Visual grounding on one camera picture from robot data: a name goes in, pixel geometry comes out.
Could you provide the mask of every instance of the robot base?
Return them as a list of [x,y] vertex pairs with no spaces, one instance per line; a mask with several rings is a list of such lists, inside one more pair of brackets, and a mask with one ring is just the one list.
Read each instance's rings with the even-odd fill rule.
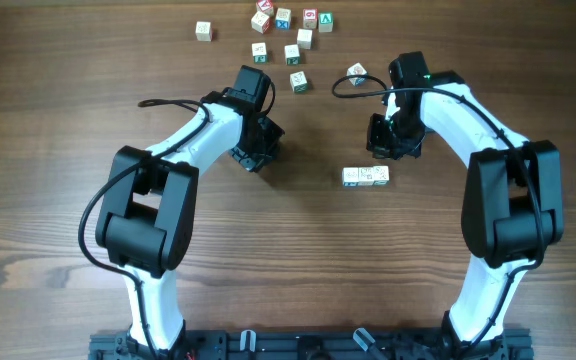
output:
[[[241,333],[225,331],[188,331],[183,345],[171,360],[375,360],[353,340],[353,333],[292,332],[257,333],[252,341],[255,351],[241,351]],[[445,360],[438,354],[440,328],[405,329],[371,334],[378,349],[390,360]],[[130,349],[127,332],[93,335],[88,360],[141,360]],[[481,360],[532,360],[529,330],[504,331],[503,345],[492,356]]]

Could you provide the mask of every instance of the green block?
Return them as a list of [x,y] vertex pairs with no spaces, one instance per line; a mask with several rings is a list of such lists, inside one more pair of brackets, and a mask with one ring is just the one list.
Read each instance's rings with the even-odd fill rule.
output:
[[308,84],[295,86],[295,92],[304,92],[306,90],[308,90]]
[[332,13],[320,13],[319,23],[320,24],[332,24],[333,18]]

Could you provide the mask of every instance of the wood grain surface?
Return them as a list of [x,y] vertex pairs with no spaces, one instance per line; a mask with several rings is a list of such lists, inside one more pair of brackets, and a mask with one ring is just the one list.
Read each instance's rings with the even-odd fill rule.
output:
[[[130,324],[122,279],[79,252],[81,212],[121,146],[157,143],[192,115],[138,101],[230,86],[259,41],[283,149],[258,175],[224,155],[201,179],[178,268],[189,328],[439,325],[468,264],[465,168],[438,136],[419,159],[372,159],[368,120],[385,108],[330,94],[356,62],[387,79],[398,54],[421,50],[512,129],[559,147],[564,238],[522,281],[506,323],[532,330],[537,358],[576,359],[576,1],[278,1],[335,14],[297,68],[283,47],[301,19],[262,36],[253,1],[79,3],[0,8],[0,359],[82,359],[89,335]],[[196,41],[198,20],[212,22],[213,42]],[[295,95],[289,74],[301,70],[312,89]],[[390,166],[388,186],[342,187],[342,167],[376,164]]]

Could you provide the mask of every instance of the toy block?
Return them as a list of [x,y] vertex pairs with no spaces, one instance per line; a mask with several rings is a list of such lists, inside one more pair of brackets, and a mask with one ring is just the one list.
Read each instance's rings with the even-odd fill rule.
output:
[[277,9],[277,16],[275,16],[275,27],[282,30],[290,29],[290,9]]
[[304,9],[304,28],[317,28],[317,9]]
[[[364,69],[363,66],[361,66],[360,63],[356,63],[355,65],[351,66],[348,68],[348,72],[346,73],[346,75],[367,75],[368,72],[366,71],[366,69]],[[348,79],[353,86],[359,86],[361,85],[361,83],[363,83],[366,79],[364,78],[352,78],[352,79]]]
[[255,16],[253,16],[250,20],[250,23],[252,24],[253,29],[263,34],[266,32],[266,30],[268,30],[268,27],[270,26],[270,16],[257,11]]
[[386,185],[390,181],[388,176],[388,166],[373,166],[372,177],[375,181],[374,185]]
[[275,15],[275,6],[272,4],[270,0],[259,0],[257,1],[257,11],[261,11],[262,13],[268,16]]
[[255,61],[255,64],[263,64],[268,62],[266,43],[252,44],[252,59]]
[[206,21],[197,21],[195,35],[197,35],[197,40],[199,41],[212,41],[212,27],[210,26],[210,23]]
[[297,45],[302,49],[310,49],[312,46],[312,30],[299,29],[297,32]]
[[286,52],[287,65],[299,65],[299,46],[286,45],[284,51]]
[[359,168],[344,168],[341,172],[341,179],[344,186],[359,185]]
[[371,186],[374,184],[373,179],[373,169],[370,168],[359,168],[359,180],[357,185],[359,186]]
[[295,93],[308,90],[308,80],[306,79],[306,74],[304,74],[303,71],[290,74],[290,86],[292,86],[292,91]]
[[319,32],[332,32],[332,13],[319,14]]

